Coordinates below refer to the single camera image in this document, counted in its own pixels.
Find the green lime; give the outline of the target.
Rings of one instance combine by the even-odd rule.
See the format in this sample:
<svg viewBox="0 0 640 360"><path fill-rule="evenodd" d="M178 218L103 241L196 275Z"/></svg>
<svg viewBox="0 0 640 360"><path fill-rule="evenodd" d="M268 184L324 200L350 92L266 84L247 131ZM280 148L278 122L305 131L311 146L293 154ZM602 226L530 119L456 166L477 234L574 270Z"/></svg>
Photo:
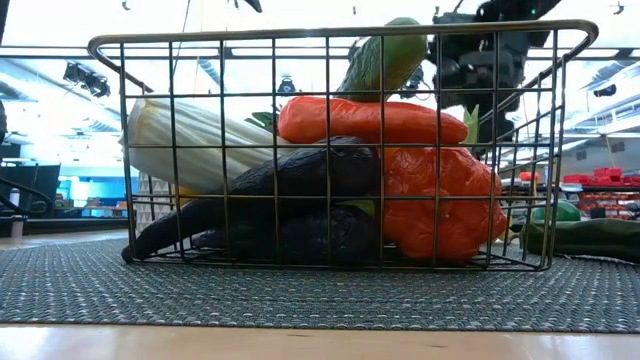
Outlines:
<svg viewBox="0 0 640 360"><path fill-rule="evenodd" d="M537 222L543 222L545 219L546 207L538 207L532 210L531 220ZM557 203L555 219L560 221L580 221L581 214L579 209L572 203L559 200Z"/></svg>

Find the pale green celery stalk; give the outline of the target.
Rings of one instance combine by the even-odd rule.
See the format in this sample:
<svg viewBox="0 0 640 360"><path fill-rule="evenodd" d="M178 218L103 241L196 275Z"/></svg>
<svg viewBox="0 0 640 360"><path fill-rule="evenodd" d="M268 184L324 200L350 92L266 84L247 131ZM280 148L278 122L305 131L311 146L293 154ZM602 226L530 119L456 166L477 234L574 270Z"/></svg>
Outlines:
<svg viewBox="0 0 640 360"><path fill-rule="evenodd" d="M119 143L137 170L200 193L303 145L189 99L161 98L135 101Z"/></svg>

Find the dark green vegetable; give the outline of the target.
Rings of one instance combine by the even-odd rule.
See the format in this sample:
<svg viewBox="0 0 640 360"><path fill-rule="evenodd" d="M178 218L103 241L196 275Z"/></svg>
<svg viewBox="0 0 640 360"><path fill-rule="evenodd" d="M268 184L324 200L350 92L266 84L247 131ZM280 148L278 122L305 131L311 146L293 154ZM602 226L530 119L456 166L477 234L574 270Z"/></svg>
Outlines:
<svg viewBox="0 0 640 360"><path fill-rule="evenodd" d="M541 254L543 246L553 255L612 258L640 264L640 222L596 218L557 221L550 229L544 222L525 224L519 237L528 252Z"/></svg>

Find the red bin shelf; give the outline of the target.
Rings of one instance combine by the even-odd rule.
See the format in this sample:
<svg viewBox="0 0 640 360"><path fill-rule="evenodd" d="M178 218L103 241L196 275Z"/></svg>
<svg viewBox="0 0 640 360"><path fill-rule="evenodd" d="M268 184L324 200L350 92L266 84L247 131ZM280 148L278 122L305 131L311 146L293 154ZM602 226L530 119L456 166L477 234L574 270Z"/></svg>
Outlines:
<svg viewBox="0 0 640 360"><path fill-rule="evenodd" d="M591 175L569 174L562 182L587 187L640 187L640 175L624 175L618 167L594 168Z"/></svg>

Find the short dark eggplant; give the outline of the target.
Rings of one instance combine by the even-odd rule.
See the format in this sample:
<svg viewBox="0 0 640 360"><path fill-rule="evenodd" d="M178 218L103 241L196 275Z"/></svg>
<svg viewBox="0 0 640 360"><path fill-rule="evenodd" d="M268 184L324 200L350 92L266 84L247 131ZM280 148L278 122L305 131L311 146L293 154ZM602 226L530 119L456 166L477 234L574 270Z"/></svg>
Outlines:
<svg viewBox="0 0 640 360"><path fill-rule="evenodd" d="M224 248L231 240L240 261L346 265L377 256L379 227L357 206L323 200L232 198L198 200L183 209L181 233L202 233L198 247Z"/></svg>

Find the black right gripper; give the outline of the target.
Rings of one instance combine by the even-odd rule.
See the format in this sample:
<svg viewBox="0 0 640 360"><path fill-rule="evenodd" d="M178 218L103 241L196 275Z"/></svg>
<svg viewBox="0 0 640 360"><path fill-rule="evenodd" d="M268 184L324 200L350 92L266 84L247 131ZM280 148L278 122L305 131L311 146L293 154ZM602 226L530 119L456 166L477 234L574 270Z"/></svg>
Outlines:
<svg viewBox="0 0 640 360"><path fill-rule="evenodd" d="M443 108L462 105L468 111L478 107L478 118L493 110L493 95L481 92L489 89L493 81L503 90L498 100L504 101L510 90L524 80L524 65L532 47L542 47L549 31L504 32L494 39L491 33L467 33L462 35L436 35L429 42L429 61L441 68L432 77L433 85L446 89L437 97ZM506 132L504 110L496 113L496 120L489 118L479 124L475 143L492 141L493 125L497 135Z"/></svg>

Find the long purple eggplant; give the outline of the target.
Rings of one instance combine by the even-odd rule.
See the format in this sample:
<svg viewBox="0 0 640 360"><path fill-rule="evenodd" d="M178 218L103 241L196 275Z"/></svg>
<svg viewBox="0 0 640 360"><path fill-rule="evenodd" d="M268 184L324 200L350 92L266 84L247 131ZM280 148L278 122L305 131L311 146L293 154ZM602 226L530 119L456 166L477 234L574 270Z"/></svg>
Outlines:
<svg viewBox="0 0 640 360"><path fill-rule="evenodd" d="M313 148L299 148L277 160L251 168L233 179L227 187L216 189L212 197L195 199L180 210L155 220L133 244L124 247L121 256L127 263L147 259L154 252L187 237L193 237L198 247L196 241L202 233L181 233L183 209L198 200L221 199L228 204L232 198L266 198L278 206L284 199L319 199L327 206L334 203L356 206L351 203L351 198L367 197L378 188L379 167L377 151L359 138L337 136L320 140ZM213 249L228 250L233 256L230 239L226 240L224 248Z"/></svg>

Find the orange-red bell pepper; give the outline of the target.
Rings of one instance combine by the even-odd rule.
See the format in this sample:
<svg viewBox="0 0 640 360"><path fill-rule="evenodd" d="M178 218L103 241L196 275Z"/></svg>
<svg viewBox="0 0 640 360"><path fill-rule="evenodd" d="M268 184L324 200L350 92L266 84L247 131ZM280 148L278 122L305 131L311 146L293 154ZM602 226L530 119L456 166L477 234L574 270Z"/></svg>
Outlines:
<svg viewBox="0 0 640 360"><path fill-rule="evenodd" d="M384 234L404 255L462 264L504 233L504 212L487 199L501 185L467 149L387 148L384 165Z"/></svg>

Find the bronze wire basket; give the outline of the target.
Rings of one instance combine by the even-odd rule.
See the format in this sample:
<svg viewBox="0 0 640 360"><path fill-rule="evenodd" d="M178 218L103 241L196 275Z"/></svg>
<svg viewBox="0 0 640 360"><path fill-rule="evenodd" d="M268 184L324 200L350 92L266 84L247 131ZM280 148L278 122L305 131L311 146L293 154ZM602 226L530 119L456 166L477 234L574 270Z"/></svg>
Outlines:
<svg viewBox="0 0 640 360"><path fill-rule="evenodd" d="M119 34L119 35L100 35L89 40L87 45L87 50L89 54L93 56L95 60L98 60L101 64L105 65L109 69L115 71L119 74L120 80L120 105L121 105L121 122L123 132L127 128L127 119L129 114L126 110L126 100L129 98L168 98L170 101L175 101L176 97L217 97L220 100L220 116L222 119L226 119L225 115L225 99L227 96L229 97L266 97L267 95L271 95L272 97L272 105L275 106L276 97L280 96L280 94L276 93L275 85L272 84L272 90L270 93L229 93L228 95L224 92L224 89L221 88L218 95L198 95L198 94L179 94L175 95L174 92L174 73L173 68L169 69L169 93L168 95L147 95L151 94L154 90L145 85L142 80L139 80L135 76L129 74L126 69L126 59L127 57L124 55L124 46L128 44L143 44L143 43L167 43L167 47L169 49L169 56L167 58L163 58L169 61L170 66L174 64L174 56L173 56L173 45L175 42L183 43L183 42L213 42L218 41L218 48L223 50L224 43L226 41L253 41L253 40L270 40L271 48L275 49L277 47L277 40L290 39L290 38L323 38L325 41L324 47L326 49L330 48L330 40L332 38L345 38L345 37L355 37L356 35L360 36L377 36L383 38L384 36L394 36L394 35L412 35L412 34L425 34L425 35L459 35L464 33L471 32L481 32L481 33L491 33L494 35L495 39L499 38L499 35L504 32L510 31L523 31L523 32L533 32L533 31L546 31L548 30L553 38L552 44L552 56L550 57L551 65L549 68L539 72L539 74L531 80L529 83L526 83L520 88L514 88L512 90L512 94L504 101L502 101L498 105L493 106L493 110L491 112L486 113L479 119L480 123L486 121L491 117L493 121L496 119L496 113L498 110L503 110L503 108L507 107L511 103L515 102L517 98L519 98L523 93L533 91L538 94L543 91L551 92L551 135L550 135L550 143L549 145L544 145L539 141L534 141L533 143L513 143L506 145L498 145L498 137L496 125L493 125L494 139L487 144L475 143L470 144L470 146L478 146L478 147L491 147L491 171L492 171L492 180L495 179L493 176L497 174L497 156L498 150L497 147L500 146L506 147L507 145L513 146L514 149L517 149L519 146L525 147L533 147L534 149L534 160L532 160L531 165L536 165L537 162L543 161L542 158L537 158L537 148L538 147L548 147L549 157L547 160L550 161L551 166L556 158L558 158L557 165L555 165L555 169L552 168L549 174L553 174L556 171L556 175L559 176L560 172L560 152L562 147L562 141L564 137L564 118L565 118L565 87L566 87L566 64L576 58L583 50L588 48L593 42L597 39L599 35L598 26L588 20L580 20L580 19L566 19L566 20L533 20L533 21L509 21L509 22L489 22L489 23L466 23L466 24L454 24L454 25L400 25L397 27L386 27L386 26L378 26L378 27L342 27L342 28L318 28L318 29L274 29L274 30L246 30L246 31L225 31L225 32L186 32L186 33L153 33L153 34ZM560 30L577 30L585 33L585 37L579 44L571 48L568 52L558 55L558 33ZM105 55L102 51L102 47L107 45L117 45L119 46L119 64L116 64L108 55ZM272 82L275 81L275 70L276 70L276 62L278 58L272 54L270 56L272 61ZM225 57L223 53L219 54L220 60L220 86L223 86L224 80L224 72L225 72ZM325 60L325 80L330 80L330 62L331 57L326 55L324 57ZM556 101L556 92L557 92L557 71L560 69L562 71L561 74L561 104L557 107ZM134 85L140 87L141 95L127 95L126 94L126 82L129 81ZM402 143L393 143L393 144L379 143L378 147L382 151L384 155L384 149L387 147L432 147L435 148L437 152L441 151L443 146L446 147L454 147L454 145L442 145L441 142L436 142L434 144L426 144L426 143L415 143L415 144L402 144ZM127 206L129 211L129 235L128 245L134 243L137 238L135 231L135 219L133 214L133 204L134 204L134 194L131 190L131 181L130 181L130 168L131 164L129 161L129 152L124 149L124 170L125 170L125 183L126 183L126 195L127 195ZM480 251L480 255L476 256L476 260L472 261L472 265L465 265L462 268L454 268L454 267L445 267L437 265L437 259L432 258L431 263L424 266L413 266L407 265L406 261L403 263L400 261L400 258L396 256L395 258L390 258L390 260L385 260L385 249L391 249L393 246L386 247L384 245L383 239L383 231L384 231L384 205L385 205L385 194L384 194L384 159L379 156L380 160L380 174L379 174L379 185L381 186L380 195L377 197L371 197L373 200L377 200L378 210L380 213L378 216L378 224L380 226L379 235L379 249L378 249L378 265L377 268L384 270L420 270L420 269L433 269L433 271L520 271L520 272L541 272L546 271L551 268L553 264L553 249L546 249L546 245L543 246L543 250L541 255L539 255L539 263L533 264L526 261L529 252L526 248L526 243L522 245L522 259L517 260L516 258L510 258L506 256L508 245L506 242L503 244L503 253L505 255L499 255L493 252L492 250L492 242L491 239L487 239L486 245L484 247L485 250ZM544 223L547 228L554 229L556 220L552 219L549 223L549 216L555 216L557 202L558 202L558 194L559 190L552 190L551 182L547 185L546 190L546 200L544 204L546 207L546 214ZM490 205L493 205L494 200L502 200L508 201L509 203L519 200L520 198L516 196L497 196L495 195L495 191L492 188L490 190L490 195L487 197ZM166 248L160 249L154 252L147 259L135 259L131 263L194 263L194 264L208 264L208 265L216 265L216 266L272 266L279 268L308 268L308 269L342 269L345 268L342 265L335 264L327 264L327 265L285 265L282 259L274 260L274 265L256 262L259 260L253 260L253 262L240 262L235 259L231 252L226 250L226 258L222 257L214 257L214 250L207 250L209 252L205 252L204 250L193 250L193 248L189 248L188 250L184 247L185 238L180 238L177 242L177 246L179 246L179 250L173 250L168 252L162 252Z"/></svg>

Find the black monitor screen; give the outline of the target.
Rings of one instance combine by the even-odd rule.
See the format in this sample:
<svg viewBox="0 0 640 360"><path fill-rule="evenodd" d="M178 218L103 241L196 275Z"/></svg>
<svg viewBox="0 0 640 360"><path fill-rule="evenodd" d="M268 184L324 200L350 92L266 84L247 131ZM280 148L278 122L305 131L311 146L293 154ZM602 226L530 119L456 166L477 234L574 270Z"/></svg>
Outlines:
<svg viewBox="0 0 640 360"><path fill-rule="evenodd" d="M59 165L0 167L0 177L33 188L54 200L58 188Z"/></svg>

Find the orange carrot with leaves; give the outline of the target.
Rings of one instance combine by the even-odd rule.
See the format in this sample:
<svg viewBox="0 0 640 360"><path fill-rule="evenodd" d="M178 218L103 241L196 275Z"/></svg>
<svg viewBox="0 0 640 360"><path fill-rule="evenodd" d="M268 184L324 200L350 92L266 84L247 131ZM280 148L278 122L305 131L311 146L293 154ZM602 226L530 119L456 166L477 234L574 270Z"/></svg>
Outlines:
<svg viewBox="0 0 640 360"><path fill-rule="evenodd" d="M298 144L331 136L354 136L370 144L458 144L466 125L447 113L406 102L355 102L341 98L297 96L281 109L278 136Z"/></svg>

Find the black ceiling spotlight cluster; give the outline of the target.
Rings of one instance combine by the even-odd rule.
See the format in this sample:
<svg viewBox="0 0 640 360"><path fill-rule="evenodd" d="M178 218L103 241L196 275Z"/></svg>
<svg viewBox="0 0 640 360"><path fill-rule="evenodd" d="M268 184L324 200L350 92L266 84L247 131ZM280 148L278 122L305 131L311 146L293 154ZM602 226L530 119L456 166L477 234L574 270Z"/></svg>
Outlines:
<svg viewBox="0 0 640 360"><path fill-rule="evenodd" d="M111 95L107 78L80 63L68 62L63 79L74 85L79 85L96 98Z"/></svg>

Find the green cucumber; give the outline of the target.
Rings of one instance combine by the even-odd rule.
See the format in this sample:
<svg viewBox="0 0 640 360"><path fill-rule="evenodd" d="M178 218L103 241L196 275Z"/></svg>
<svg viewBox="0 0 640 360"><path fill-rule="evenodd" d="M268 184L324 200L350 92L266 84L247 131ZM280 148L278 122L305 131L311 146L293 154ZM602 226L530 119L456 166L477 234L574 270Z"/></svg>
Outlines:
<svg viewBox="0 0 640 360"><path fill-rule="evenodd" d="M427 51L425 34L369 37L349 60L349 67L334 98L375 103L399 90L421 65Z"/></svg>

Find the yellow squash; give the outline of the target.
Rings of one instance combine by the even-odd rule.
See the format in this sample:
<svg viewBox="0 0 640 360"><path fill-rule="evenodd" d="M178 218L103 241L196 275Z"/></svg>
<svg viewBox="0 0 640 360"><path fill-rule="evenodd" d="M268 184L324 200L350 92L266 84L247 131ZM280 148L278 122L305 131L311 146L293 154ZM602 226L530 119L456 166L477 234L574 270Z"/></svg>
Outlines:
<svg viewBox="0 0 640 360"><path fill-rule="evenodd" d="M178 195L178 206L183 207L187 203L196 199L196 196L200 194L197 190L192 190L183 186L176 188L176 194Z"/></svg>

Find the grey woven placemat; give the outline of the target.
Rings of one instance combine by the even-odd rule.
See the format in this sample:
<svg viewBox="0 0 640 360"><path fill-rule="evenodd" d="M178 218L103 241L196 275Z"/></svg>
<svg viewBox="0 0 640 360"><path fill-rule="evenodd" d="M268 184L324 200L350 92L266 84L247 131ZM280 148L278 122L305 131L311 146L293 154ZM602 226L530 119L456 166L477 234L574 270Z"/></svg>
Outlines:
<svg viewBox="0 0 640 360"><path fill-rule="evenodd" d="M640 266L311 272L128 265L118 240L0 250L0 322L640 333Z"/></svg>

